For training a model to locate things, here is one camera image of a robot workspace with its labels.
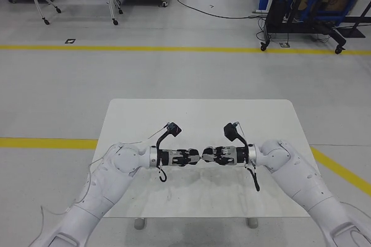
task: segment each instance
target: metal stand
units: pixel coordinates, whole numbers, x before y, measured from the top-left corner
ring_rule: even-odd
[[[51,2],[51,0],[45,0],[45,1],[46,1],[48,4],[52,5],[52,6],[56,9],[56,12],[58,12],[59,14],[62,13],[61,9],[58,8],[58,7],[57,7],[53,2]],[[43,19],[44,23],[45,23],[46,25],[49,25],[49,21],[45,19],[44,15],[43,15],[43,13],[42,13],[42,11],[41,11],[41,9],[40,9],[40,5],[39,5],[39,3],[38,3],[38,0],[35,0],[35,4],[36,4],[37,10],[38,10],[38,12],[40,13],[41,18]]]
[[[370,10],[370,8],[371,8],[371,1],[368,4],[368,6],[364,9],[363,13],[360,15],[360,18],[358,19],[358,21],[354,24],[352,28],[350,29],[349,28],[338,28],[337,29],[338,32],[345,38],[365,38],[364,34],[362,34],[362,32],[359,31],[357,27],[359,26],[361,20],[365,17],[367,12]]]
[[[136,218],[135,219],[135,229],[141,230],[146,225],[146,218]]]
[[[258,227],[258,219],[257,218],[246,218],[246,224],[251,229],[256,229]]]
[[[109,0],[109,7],[110,7],[111,20],[113,20],[113,24],[116,26],[116,25],[118,25],[118,21],[114,17],[113,0]]]
[[[114,5],[118,8],[118,14],[122,15],[123,11],[121,9],[121,1],[120,0],[114,0]]]
[[[269,33],[321,33],[323,35],[329,35],[335,40],[338,45],[335,49],[335,53],[339,54],[342,50],[345,50],[343,46],[346,44],[346,40],[328,23],[315,21],[315,17],[322,0],[318,0],[310,11],[310,17],[305,22],[293,23],[295,13],[299,8],[301,0],[297,0],[293,5],[292,10],[289,14],[288,21],[283,23],[284,15],[283,2],[279,0],[273,0],[270,7],[270,11],[265,20],[263,34],[264,41],[261,42],[261,50],[265,51],[270,43]]]

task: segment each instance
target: black hook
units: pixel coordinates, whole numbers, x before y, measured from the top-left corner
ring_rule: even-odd
[[[162,173],[163,173],[163,175],[164,175],[164,179],[162,179],[162,177],[161,177],[161,175],[160,175],[160,180],[161,180],[161,182],[163,182],[163,183],[164,183],[164,182],[166,182],[166,181],[167,181],[167,179],[168,179],[168,176],[166,176],[166,173],[165,173],[165,172],[164,172],[164,171],[163,171],[162,169],[160,170],[160,173],[161,173],[161,172],[162,172]]]

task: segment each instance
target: white cable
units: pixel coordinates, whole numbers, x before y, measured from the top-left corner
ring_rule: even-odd
[[[247,140],[246,140],[246,136],[245,136],[245,133],[243,132],[243,129],[242,129],[242,126],[241,126],[241,123],[237,122],[238,125],[239,125],[239,128],[241,128],[241,132],[242,132],[242,135],[243,135],[243,138],[245,138],[245,141],[247,143]]]
[[[157,132],[155,132],[154,134],[152,134],[152,136],[150,136],[150,137],[148,137],[146,140],[149,140],[149,139],[151,139],[153,136],[155,136],[156,134],[158,134],[160,131],[162,131],[165,127],[167,127],[168,126],[168,124],[166,124],[163,128],[161,128],[160,130],[158,130]],[[134,143],[123,143],[123,144],[136,144],[136,143],[142,143],[143,141],[136,141],[136,142],[134,142]],[[75,205],[75,204],[77,204],[77,203],[80,203],[80,202],[82,202],[84,199],[85,199],[85,197],[87,197],[87,195],[88,195],[88,192],[89,192],[89,189],[90,189],[90,187],[91,187],[91,180],[92,180],[92,173],[91,173],[91,166],[94,164],[94,163],[96,163],[96,162],[98,162],[98,161],[100,161],[100,160],[102,160],[102,159],[104,159],[104,157],[109,153],[109,151],[111,150],[111,148],[114,146],[114,145],[116,145],[116,144],[113,144],[113,145],[111,145],[108,149],[107,149],[107,151],[105,152],[105,154],[103,155],[103,156],[101,156],[99,159],[97,159],[97,160],[95,160],[95,161],[93,161],[92,163],[90,163],[89,165],[88,165],[88,178],[87,178],[87,180],[88,180],[88,188],[87,188],[87,192],[85,192],[85,194],[84,194],[84,196],[82,197],[82,199],[81,200],[79,200],[79,201],[76,201],[76,199],[74,199],[74,201],[73,201],[73,203],[66,209],[66,211],[64,211],[64,212],[62,212],[62,213],[56,213],[56,212],[53,212],[53,211],[51,211],[51,210],[49,210],[47,207],[45,207],[45,206],[43,206],[43,205],[40,205],[40,209],[41,209],[41,229],[40,229],[40,233],[38,234],[38,236],[28,245],[28,247],[30,247],[34,242],[36,242],[36,240],[41,236],[41,234],[43,233],[43,229],[44,229],[44,219],[45,219],[45,216],[44,216],[44,210],[46,210],[47,212],[49,212],[50,214],[53,214],[53,215],[55,215],[55,216],[62,216],[62,215],[64,215],[64,214],[66,214],[66,213],[68,213],[69,211],[70,211],[70,208],[73,206],[73,205]]]

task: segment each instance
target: table leg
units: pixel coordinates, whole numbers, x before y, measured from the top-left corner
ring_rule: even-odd
[[[144,228],[146,223],[146,218],[136,218],[135,219],[135,229],[136,230],[141,230]]]
[[[256,229],[258,227],[258,219],[257,218],[246,218],[246,224],[251,229]]]

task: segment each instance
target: robot forearm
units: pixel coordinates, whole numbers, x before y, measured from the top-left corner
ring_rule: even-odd
[[[132,145],[116,144],[87,179],[79,199],[50,232],[32,246],[85,246],[101,218],[121,199],[134,175],[150,166],[150,152],[140,154]]]
[[[350,215],[322,176],[287,141],[267,141],[261,151],[256,148],[256,157],[257,166],[264,165],[279,187],[313,218],[327,246],[371,246],[371,225]]]
[[[230,141],[239,139],[243,147],[208,147],[202,159],[220,165],[252,165],[254,169],[265,166],[279,187],[317,223],[327,247],[371,246],[371,225],[350,215],[327,188],[322,176],[287,141],[270,140],[261,147],[248,144],[238,134],[238,124],[227,124],[224,135]],[[257,175],[248,170],[258,191]]]

